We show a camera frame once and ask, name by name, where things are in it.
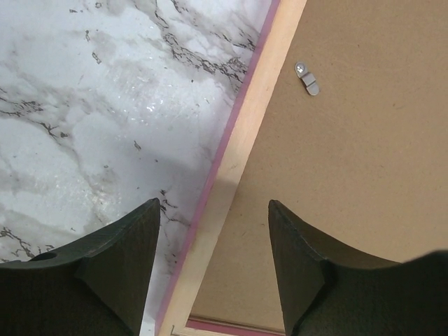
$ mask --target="black plastic part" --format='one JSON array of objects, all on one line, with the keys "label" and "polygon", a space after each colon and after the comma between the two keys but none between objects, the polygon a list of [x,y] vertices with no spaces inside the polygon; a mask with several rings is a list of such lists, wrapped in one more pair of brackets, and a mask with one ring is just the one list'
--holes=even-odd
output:
[{"label": "black plastic part", "polygon": [[278,201],[269,203],[269,231],[288,336],[448,335],[448,251],[391,262]]},{"label": "black plastic part", "polygon": [[28,262],[0,264],[0,334],[139,335],[159,226],[152,199]]}]

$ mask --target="metal clip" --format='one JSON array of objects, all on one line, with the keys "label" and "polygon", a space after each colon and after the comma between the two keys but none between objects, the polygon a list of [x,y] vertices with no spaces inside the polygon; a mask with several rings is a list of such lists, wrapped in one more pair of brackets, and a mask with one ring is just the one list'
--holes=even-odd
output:
[{"label": "metal clip", "polygon": [[307,88],[308,93],[311,96],[317,95],[320,90],[316,82],[316,77],[311,72],[308,72],[308,68],[305,63],[297,62],[295,64],[295,72],[297,76],[302,80],[303,84]]}]

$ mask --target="white marble tabletop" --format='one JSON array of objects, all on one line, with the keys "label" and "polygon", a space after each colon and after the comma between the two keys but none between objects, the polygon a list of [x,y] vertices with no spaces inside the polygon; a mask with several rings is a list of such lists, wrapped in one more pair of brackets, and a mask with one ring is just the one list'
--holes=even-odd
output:
[{"label": "white marble tabletop", "polygon": [[153,322],[270,0],[3,0],[0,260],[159,197]]}]

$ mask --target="cardboard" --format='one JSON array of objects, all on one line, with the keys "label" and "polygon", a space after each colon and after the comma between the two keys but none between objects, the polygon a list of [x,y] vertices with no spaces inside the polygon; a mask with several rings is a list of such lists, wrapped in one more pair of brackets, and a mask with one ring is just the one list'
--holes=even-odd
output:
[{"label": "cardboard", "polygon": [[382,258],[448,248],[447,13],[444,0],[308,1],[192,317],[283,331],[270,199]]}]

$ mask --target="pink painted strip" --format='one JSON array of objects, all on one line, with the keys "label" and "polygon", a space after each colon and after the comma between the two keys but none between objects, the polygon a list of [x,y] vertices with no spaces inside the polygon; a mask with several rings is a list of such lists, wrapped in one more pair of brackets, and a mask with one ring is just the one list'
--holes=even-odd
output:
[{"label": "pink painted strip", "polygon": [[234,336],[279,336],[279,334],[268,331],[257,331],[239,328],[238,326],[227,326],[215,323],[199,322],[188,320],[187,327],[197,330],[211,331],[213,333],[221,333]]},{"label": "pink painted strip", "polygon": [[160,310],[155,320],[155,334],[158,335],[160,325],[162,324],[163,318],[168,309],[169,301],[171,300],[171,296],[174,290],[174,286],[176,285],[177,279],[179,278],[179,274],[181,273],[183,262],[186,259],[187,252],[190,249],[190,246],[195,238],[197,226],[199,225],[200,218],[204,211],[205,205],[207,204],[207,199],[209,198],[211,187],[214,184],[216,179],[216,175],[218,173],[219,166],[221,164],[221,160],[223,159],[225,149],[227,148],[227,144],[230,139],[230,135],[232,133],[233,127],[235,126],[235,122],[237,121],[237,117],[239,115],[239,110],[244,101],[244,97],[246,96],[247,89],[249,87],[249,83],[251,82],[253,72],[255,71],[255,67],[258,63],[258,59],[261,55],[261,50],[265,44],[267,35],[269,34],[272,26],[272,22],[274,21],[274,16],[277,11],[277,7],[279,6],[280,0],[272,0],[271,6],[267,12],[265,23],[261,29],[260,38],[258,39],[257,46],[253,52],[250,64],[248,66],[248,70],[246,72],[246,76],[244,77],[241,88],[239,89],[239,93],[237,98],[235,99],[234,105],[232,107],[232,112],[230,113],[229,120],[227,125],[225,126],[223,136],[220,140],[218,149],[216,151],[215,158],[210,168],[209,176],[207,177],[206,183],[204,185],[204,189],[202,190],[201,197],[199,198],[199,202],[196,207],[195,215],[191,221],[191,227],[187,233],[187,237],[183,243],[182,252],[179,256],[176,269],[174,270],[173,275],[169,281],[169,285],[167,291],[164,294],[162,304],[160,305]]}]

